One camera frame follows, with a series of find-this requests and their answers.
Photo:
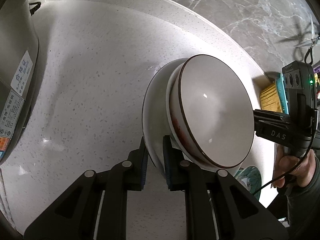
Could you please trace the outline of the small patterned white bowl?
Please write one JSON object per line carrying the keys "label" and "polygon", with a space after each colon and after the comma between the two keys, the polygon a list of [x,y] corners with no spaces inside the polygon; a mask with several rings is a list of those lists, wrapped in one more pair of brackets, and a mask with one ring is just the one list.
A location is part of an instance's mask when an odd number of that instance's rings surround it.
{"label": "small patterned white bowl", "polygon": [[235,72],[210,55],[187,59],[174,78],[169,111],[186,152],[210,166],[234,168],[251,149],[254,117]]}

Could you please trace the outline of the yellow ribbed basin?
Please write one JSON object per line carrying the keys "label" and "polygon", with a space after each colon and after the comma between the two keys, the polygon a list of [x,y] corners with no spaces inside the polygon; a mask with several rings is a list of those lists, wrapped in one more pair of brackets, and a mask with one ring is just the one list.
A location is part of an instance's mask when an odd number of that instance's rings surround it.
{"label": "yellow ribbed basin", "polygon": [[262,110],[283,113],[283,108],[275,82],[260,92],[259,99]]}

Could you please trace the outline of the black handled kitchen scissors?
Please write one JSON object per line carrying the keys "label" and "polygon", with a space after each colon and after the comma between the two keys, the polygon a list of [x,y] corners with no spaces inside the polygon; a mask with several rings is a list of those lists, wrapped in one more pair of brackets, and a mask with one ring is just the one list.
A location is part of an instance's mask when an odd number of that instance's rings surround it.
{"label": "black handled kitchen scissors", "polygon": [[319,46],[319,25],[314,23],[313,16],[310,14],[305,28],[302,28],[297,18],[294,18],[294,27],[295,35],[283,37],[277,43],[291,45],[294,60],[313,65],[315,63],[313,51],[316,46]]}

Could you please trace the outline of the teal colander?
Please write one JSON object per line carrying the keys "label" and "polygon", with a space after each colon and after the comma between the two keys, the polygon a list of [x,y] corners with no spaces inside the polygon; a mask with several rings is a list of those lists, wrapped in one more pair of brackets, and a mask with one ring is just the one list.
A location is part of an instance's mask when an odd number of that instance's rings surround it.
{"label": "teal colander", "polygon": [[284,77],[283,74],[279,74],[279,77],[275,81],[277,93],[280,100],[281,110],[285,114],[289,114],[288,101],[286,98],[286,92],[284,87]]}

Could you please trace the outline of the large white bowl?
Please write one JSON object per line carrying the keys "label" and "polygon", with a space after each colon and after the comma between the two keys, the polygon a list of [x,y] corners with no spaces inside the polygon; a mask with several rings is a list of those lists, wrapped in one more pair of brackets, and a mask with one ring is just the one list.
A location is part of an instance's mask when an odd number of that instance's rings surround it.
{"label": "large white bowl", "polygon": [[163,158],[163,137],[173,139],[165,105],[166,90],[169,78],[186,58],[177,59],[164,65],[150,81],[143,101],[142,128],[146,148],[154,166],[165,176]]}

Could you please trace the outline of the stainless steel rice cooker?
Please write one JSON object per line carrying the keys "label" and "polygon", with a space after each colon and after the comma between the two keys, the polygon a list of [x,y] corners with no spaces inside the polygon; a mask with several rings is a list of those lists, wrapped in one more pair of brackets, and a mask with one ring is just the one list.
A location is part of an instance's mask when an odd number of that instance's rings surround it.
{"label": "stainless steel rice cooker", "polygon": [[35,91],[39,38],[29,0],[1,0],[1,163],[17,145]]}

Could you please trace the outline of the large teal floral plate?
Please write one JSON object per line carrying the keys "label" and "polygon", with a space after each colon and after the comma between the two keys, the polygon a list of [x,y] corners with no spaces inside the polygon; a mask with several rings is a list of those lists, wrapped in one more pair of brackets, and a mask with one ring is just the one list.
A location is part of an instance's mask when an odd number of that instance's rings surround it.
{"label": "large teal floral plate", "polygon": [[236,180],[247,189],[257,200],[260,199],[260,192],[255,193],[262,186],[262,179],[259,169],[256,166],[239,168],[235,175]]}

